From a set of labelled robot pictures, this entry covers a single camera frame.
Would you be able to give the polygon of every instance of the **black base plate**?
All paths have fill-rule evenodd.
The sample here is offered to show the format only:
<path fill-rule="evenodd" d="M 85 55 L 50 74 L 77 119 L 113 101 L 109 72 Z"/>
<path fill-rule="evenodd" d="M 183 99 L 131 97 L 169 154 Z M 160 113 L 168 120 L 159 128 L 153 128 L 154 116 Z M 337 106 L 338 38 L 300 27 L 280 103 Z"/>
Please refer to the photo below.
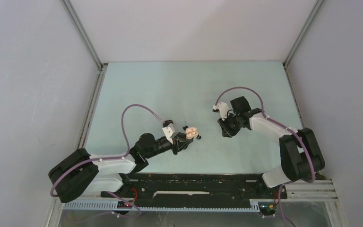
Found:
<path fill-rule="evenodd" d="M 129 174 L 116 194 L 134 198 L 140 207 L 157 208 L 250 208 L 250 199 L 274 199 L 274 191 L 259 194 L 256 190 L 257 174 L 203 175 L 203 174 Z M 209 194 L 159 194 L 157 191 L 208 192 Z M 111 197 L 106 192 L 101 197 Z M 286 192 L 281 195 L 287 198 Z"/>

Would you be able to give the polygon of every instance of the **white wall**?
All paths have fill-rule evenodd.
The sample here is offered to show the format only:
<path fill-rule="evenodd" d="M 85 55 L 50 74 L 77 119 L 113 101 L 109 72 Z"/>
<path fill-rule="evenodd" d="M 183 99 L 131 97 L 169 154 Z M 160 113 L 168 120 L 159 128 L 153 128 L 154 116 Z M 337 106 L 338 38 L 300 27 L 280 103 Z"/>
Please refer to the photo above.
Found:
<path fill-rule="evenodd" d="M 0 227 L 43 225 L 96 72 L 59 0 L 0 0 Z"/>
<path fill-rule="evenodd" d="M 284 61 L 316 0 L 73 0 L 102 62 Z"/>
<path fill-rule="evenodd" d="M 363 1 L 328 0 L 290 67 L 346 218 L 363 226 Z"/>

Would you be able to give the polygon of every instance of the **glass panel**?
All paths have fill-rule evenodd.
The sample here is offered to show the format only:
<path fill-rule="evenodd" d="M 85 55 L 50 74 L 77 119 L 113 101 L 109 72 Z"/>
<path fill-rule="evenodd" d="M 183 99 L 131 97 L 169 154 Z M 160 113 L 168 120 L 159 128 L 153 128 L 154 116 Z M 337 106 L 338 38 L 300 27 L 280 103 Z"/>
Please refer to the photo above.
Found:
<path fill-rule="evenodd" d="M 330 227 L 328 213 L 323 202 L 284 202 L 283 211 L 296 226 Z M 262 219 L 257 213 L 238 212 L 143 212 L 138 218 L 117 218 L 115 215 L 102 215 L 85 223 L 85 220 L 102 211 L 64 210 L 62 227 L 284 227 L 281 218 Z"/>

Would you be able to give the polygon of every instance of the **gray wall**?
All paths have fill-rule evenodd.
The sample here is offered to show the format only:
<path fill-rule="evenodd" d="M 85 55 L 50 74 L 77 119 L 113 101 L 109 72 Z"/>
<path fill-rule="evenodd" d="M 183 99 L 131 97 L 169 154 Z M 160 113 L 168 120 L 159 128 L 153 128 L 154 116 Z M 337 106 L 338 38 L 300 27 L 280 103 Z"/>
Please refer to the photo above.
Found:
<path fill-rule="evenodd" d="M 328 0 L 289 67 L 350 226 L 363 226 L 363 1 Z"/>
<path fill-rule="evenodd" d="M 0 227 L 42 226 L 96 71 L 59 0 L 0 0 Z"/>

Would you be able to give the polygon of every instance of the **robotic arm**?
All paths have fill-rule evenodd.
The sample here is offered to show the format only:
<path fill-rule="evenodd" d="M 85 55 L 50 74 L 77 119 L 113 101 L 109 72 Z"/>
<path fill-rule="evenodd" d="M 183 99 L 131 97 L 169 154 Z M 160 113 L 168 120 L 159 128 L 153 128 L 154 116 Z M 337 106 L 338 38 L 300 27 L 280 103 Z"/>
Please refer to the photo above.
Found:
<path fill-rule="evenodd" d="M 162 128 L 165 136 L 155 140 L 152 134 L 144 133 L 126 156 L 94 155 L 80 148 L 55 166 L 48 176 L 55 184 L 66 171 L 79 165 L 56 185 L 55 190 L 63 203 L 73 201 L 86 193 L 116 192 L 123 185 L 125 174 L 137 173 L 144 169 L 148 165 L 148 158 L 168 150 L 177 155 L 186 149 L 194 138 L 200 139 L 197 128 L 183 129 L 185 132 L 177 131 L 173 121 L 167 120 Z"/>
<path fill-rule="evenodd" d="M 218 103 L 213 106 L 213 111 L 220 113 L 218 123 L 222 129 L 223 137 L 235 136 L 241 128 L 257 131 L 280 146 L 281 165 L 263 173 L 257 181 L 260 192 L 267 191 L 280 184 L 294 182 L 299 179 L 307 179 L 311 174 L 309 162 L 304 153 L 300 153 L 298 148 L 302 148 L 299 141 L 293 134 L 285 128 L 280 127 L 264 117 L 261 109 L 251 109 L 245 97 L 239 97 L 231 102 L 232 109 L 227 103 Z M 308 150 L 314 171 L 319 171 L 325 167 L 325 161 L 320 151 L 314 132 L 309 128 L 302 130 L 289 128 L 295 132 Z"/>

